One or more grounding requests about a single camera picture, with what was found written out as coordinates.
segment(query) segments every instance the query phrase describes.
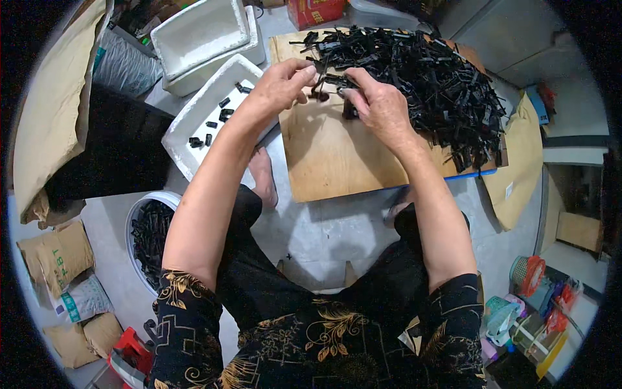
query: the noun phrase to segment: foot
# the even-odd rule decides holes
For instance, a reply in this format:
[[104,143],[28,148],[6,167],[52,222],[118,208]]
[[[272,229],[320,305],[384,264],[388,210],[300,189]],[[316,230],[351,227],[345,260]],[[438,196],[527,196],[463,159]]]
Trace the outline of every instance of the foot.
[[412,202],[411,197],[412,196],[410,187],[404,187],[400,189],[400,191],[397,193],[395,202],[389,209],[389,213],[387,213],[386,217],[384,218],[384,225],[387,226],[387,228],[395,228],[395,218],[400,212],[402,212],[402,209],[408,207],[408,205]]
[[253,192],[261,198],[264,207],[276,207],[279,196],[276,193],[276,186],[274,186],[272,161],[270,160],[266,148],[262,147],[255,150],[251,161],[248,162],[248,169],[251,171],[251,176],[255,180]]

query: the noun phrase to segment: floral shirt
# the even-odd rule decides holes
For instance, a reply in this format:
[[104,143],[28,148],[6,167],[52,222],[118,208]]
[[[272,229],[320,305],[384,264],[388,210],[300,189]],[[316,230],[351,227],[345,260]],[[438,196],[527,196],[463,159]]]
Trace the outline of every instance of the floral shirt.
[[483,388],[476,276],[434,291],[413,353],[381,326],[326,296],[241,332],[223,368],[222,306],[189,274],[163,271],[150,388]]

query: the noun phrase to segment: red box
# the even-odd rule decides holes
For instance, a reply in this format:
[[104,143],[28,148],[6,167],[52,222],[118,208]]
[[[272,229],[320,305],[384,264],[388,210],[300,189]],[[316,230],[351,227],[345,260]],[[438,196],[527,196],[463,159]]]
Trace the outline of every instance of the red box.
[[342,17],[346,0],[287,0],[289,20],[298,31]]

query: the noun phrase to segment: white bucket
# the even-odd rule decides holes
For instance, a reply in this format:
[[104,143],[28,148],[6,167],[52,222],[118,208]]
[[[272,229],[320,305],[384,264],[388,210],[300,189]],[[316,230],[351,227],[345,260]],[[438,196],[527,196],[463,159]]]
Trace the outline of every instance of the white bucket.
[[128,218],[125,221],[125,245],[128,249],[129,260],[142,283],[155,297],[157,297],[157,291],[154,290],[154,288],[147,282],[147,278],[141,270],[141,262],[134,257],[134,237],[131,234],[133,230],[132,219],[138,219],[142,212],[141,207],[151,200],[158,200],[175,211],[177,210],[177,206],[179,205],[181,199],[182,197],[180,195],[175,192],[169,192],[168,190],[147,193],[140,200],[134,203],[132,208],[129,210]]

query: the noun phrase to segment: styrofoam box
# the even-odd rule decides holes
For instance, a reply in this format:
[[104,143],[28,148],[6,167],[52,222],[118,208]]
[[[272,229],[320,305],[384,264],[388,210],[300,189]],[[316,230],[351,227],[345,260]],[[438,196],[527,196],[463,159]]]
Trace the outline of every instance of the styrofoam box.
[[223,63],[236,54],[245,56],[255,65],[259,65],[265,61],[266,52],[264,51],[261,30],[257,24],[257,19],[255,18],[255,11],[252,6],[244,7],[244,10],[246,11],[246,17],[248,18],[249,32],[251,35],[251,40],[246,45],[227,51],[226,53],[212,58],[207,62],[203,62],[200,65],[188,70],[184,74],[179,75],[174,80],[169,81],[164,78],[162,81],[162,88],[165,91],[179,97],[183,97],[194,92],[195,90],[199,90],[202,86],[204,86],[207,80],[209,80],[210,77],[218,71]]
[[201,0],[151,32],[169,80],[250,40],[241,0]]
[[[237,110],[248,95],[240,93],[235,83],[240,82],[243,87],[254,88],[263,73],[242,55],[234,55],[207,81],[170,124],[162,138],[162,145],[188,181],[192,180],[210,150],[210,147],[205,145],[193,149],[188,139],[195,136],[205,141],[205,135],[210,133],[214,142],[225,125],[218,120],[221,110],[218,103],[228,97],[231,101],[224,108]],[[218,123],[218,127],[209,128],[205,125],[207,121]],[[262,131],[257,142],[263,139],[276,123],[277,117]]]

